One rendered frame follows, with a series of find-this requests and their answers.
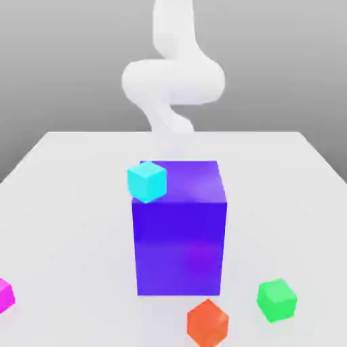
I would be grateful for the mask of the small cyan cube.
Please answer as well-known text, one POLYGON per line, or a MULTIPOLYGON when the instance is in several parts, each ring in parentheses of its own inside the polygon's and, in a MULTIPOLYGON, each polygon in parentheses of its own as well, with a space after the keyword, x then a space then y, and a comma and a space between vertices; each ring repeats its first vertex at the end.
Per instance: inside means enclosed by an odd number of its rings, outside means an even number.
POLYGON ((167 194, 167 170, 145 161, 127 170, 127 187, 133 198, 150 203, 167 194))

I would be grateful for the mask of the small orange cube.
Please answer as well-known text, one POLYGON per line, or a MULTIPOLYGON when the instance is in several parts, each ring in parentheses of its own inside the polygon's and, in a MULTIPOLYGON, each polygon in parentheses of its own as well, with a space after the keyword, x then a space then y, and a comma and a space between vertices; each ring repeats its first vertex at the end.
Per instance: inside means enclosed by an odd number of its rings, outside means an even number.
POLYGON ((200 347, 216 347, 228 335, 229 316, 210 299, 187 313, 187 334, 200 347))

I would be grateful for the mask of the small green cube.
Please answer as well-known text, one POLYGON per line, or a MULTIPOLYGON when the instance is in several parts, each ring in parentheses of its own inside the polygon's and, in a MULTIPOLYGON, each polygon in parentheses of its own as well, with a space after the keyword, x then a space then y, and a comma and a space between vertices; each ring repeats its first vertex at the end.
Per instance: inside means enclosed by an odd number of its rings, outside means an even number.
POLYGON ((256 302, 270 323, 293 317, 297 301, 297 295, 284 279, 263 282, 258 287, 256 302))

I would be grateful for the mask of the small magenta cube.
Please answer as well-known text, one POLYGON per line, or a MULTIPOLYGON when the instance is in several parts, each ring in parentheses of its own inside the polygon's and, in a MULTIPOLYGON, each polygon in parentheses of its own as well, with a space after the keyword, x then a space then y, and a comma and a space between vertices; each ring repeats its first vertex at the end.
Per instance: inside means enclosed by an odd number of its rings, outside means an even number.
POLYGON ((10 283, 0 278, 0 314, 16 303, 10 283))

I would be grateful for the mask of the large purple box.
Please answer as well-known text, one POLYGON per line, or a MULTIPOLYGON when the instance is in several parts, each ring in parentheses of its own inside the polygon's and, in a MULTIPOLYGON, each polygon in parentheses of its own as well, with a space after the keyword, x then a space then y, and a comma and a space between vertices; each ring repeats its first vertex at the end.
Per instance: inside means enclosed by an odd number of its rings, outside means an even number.
POLYGON ((216 161, 160 161, 167 194, 131 202, 138 295, 219 295, 227 199, 216 161))

